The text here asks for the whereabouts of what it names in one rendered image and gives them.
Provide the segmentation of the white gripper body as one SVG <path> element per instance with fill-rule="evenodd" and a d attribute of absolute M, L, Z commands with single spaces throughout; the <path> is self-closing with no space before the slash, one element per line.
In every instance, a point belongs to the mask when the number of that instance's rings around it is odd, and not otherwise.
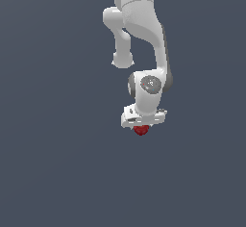
<path fill-rule="evenodd" d="M 155 124 L 160 124 L 165 120 L 167 115 L 167 110 L 159 109 L 155 114 L 150 116 L 140 115 L 135 111 L 135 104 L 126 106 L 124 112 L 121 115 L 121 126 L 123 128 L 133 129 L 135 126 L 149 125 L 153 126 Z"/>

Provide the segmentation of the small red object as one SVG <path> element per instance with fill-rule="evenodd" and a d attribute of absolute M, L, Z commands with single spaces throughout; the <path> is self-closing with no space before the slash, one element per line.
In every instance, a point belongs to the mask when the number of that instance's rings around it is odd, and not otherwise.
<path fill-rule="evenodd" d="M 149 126 L 148 125 L 141 125 L 141 126 L 135 126 L 134 127 L 134 131 L 139 135 L 139 136 L 143 136 L 145 135 L 149 130 Z"/>

